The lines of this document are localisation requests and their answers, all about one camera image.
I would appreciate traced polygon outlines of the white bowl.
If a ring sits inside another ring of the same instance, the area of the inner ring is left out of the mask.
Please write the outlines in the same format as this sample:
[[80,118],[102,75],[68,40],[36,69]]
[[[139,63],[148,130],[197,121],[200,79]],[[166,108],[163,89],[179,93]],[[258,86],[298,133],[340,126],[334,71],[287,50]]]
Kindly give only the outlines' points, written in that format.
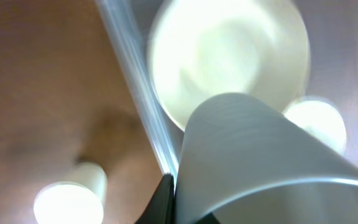
[[337,107],[327,99],[299,98],[287,106],[283,115],[339,155],[344,155],[347,143],[344,120]]

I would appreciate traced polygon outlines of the grey cup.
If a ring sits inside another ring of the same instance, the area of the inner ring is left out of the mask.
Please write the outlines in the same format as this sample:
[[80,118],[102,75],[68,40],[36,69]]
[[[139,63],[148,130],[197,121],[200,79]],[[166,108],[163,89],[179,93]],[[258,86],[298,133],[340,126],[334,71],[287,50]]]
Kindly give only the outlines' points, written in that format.
[[185,128],[177,223],[358,223],[358,168],[244,94],[200,104]]

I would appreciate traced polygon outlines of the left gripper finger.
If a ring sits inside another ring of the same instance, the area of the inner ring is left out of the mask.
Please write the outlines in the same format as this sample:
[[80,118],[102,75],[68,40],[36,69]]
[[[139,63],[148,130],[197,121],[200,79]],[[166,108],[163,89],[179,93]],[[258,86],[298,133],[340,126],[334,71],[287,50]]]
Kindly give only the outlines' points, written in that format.
[[164,174],[135,224],[172,224],[175,209],[174,178]]

